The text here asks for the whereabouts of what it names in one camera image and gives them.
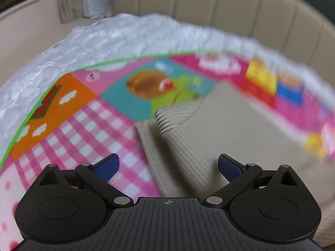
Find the beige padded headboard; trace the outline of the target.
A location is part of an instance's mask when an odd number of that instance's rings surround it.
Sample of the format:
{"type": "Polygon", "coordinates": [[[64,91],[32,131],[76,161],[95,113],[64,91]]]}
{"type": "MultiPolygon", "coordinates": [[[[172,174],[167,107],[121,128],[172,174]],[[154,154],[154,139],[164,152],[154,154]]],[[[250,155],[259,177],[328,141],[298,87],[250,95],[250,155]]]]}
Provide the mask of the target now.
{"type": "Polygon", "coordinates": [[[252,37],[334,82],[334,25],[303,0],[112,0],[112,13],[161,13],[252,37]]]}

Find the colourful cartoon play mat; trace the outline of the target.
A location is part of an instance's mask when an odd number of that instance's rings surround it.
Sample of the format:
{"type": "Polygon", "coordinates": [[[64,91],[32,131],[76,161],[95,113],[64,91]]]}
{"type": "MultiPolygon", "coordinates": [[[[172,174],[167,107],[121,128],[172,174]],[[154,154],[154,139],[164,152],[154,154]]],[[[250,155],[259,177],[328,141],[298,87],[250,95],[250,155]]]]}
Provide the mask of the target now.
{"type": "Polygon", "coordinates": [[[294,142],[334,166],[334,105],[297,74],[272,71],[257,56],[191,53],[93,66],[54,82],[11,145],[1,170],[1,250],[21,242],[15,209],[50,164],[73,169],[114,153],[120,168],[112,186],[134,200],[165,196],[136,124],[160,109],[205,97],[220,82],[278,116],[294,142]]]}

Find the white quilted mattress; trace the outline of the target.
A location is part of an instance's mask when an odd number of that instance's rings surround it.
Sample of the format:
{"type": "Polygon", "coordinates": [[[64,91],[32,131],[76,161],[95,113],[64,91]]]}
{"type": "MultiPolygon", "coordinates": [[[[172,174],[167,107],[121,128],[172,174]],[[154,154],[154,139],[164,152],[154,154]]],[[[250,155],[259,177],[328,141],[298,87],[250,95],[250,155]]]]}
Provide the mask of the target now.
{"type": "Polygon", "coordinates": [[[43,93],[66,73],[119,58],[161,53],[227,50],[259,55],[267,66],[297,74],[328,104],[334,89],[315,69],[294,63],[259,41],[212,27],[182,23],[161,14],[119,14],[72,29],[66,38],[18,70],[1,86],[1,152],[5,152],[43,93]]]}

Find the beige striped knit garment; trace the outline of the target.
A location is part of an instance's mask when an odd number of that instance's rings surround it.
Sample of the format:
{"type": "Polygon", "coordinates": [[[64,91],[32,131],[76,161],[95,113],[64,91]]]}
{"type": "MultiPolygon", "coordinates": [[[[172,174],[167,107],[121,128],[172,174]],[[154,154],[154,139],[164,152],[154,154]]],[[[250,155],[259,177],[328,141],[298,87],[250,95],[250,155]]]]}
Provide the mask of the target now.
{"type": "Polygon", "coordinates": [[[205,97],[160,109],[136,128],[165,196],[204,198],[222,188],[227,179],[218,170],[221,154],[263,169],[292,166],[321,207],[316,242],[334,244],[334,166],[294,142],[283,120],[230,84],[217,83],[205,97]]]}

